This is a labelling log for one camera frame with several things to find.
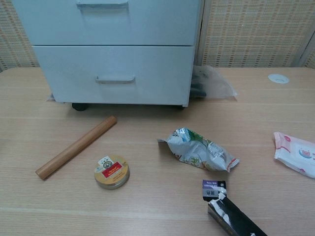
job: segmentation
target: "plastic bag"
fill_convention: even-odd
[[[158,141],[167,142],[179,161],[209,171],[230,172],[240,161],[216,143],[187,128],[177,129],[167,140]]]
[[[232,85],[213,67],[193,66],[190,97],[224,99],[236,95]]]
[[[315,178],[315,144],[275,132],[275,159],[295,171]]]

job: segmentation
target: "red label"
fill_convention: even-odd
[[[121,164],[118,162],[115,162],[110,168],[106,169],[105,171],[102,172],[102,174],[108,178],[110,177],[113,173],[115,173],[117,170],[121,168]]]

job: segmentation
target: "wooden rolling pin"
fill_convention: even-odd
[[[42,179],[45,180],[49,175],[59,169],[64,163],[78,155],[82,152],[87,146],[93,143],[96,139],[98,139],[103,133],[109,130],[114,124],[117,123],[117,119],[113,116],[107,118],[98,126],[90,130],[79,140],[71,144],[53,159],[48,161],[45,165],[40,167],[36,174]]]

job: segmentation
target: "drawer handle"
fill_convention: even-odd
[[[112,77],[112,78],[107,78],[107,77],[95,77],[95,81],[97,83],[101,84],[130,84],[133,83],[136,80],[135,76],[131,76],[129,78],[126,77]]]
[[[128,9],[128,1],[119,2],[119,3],[84,3],[82,1],[77,1],[77,7],[80,9],[86,8],[102,8],[102,9]]]

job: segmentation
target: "drawer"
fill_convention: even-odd
[[[58,102],[188,105],[193,47],[33,48]]]
[[[200,0],[13,0],[33,45],[194,45]]]

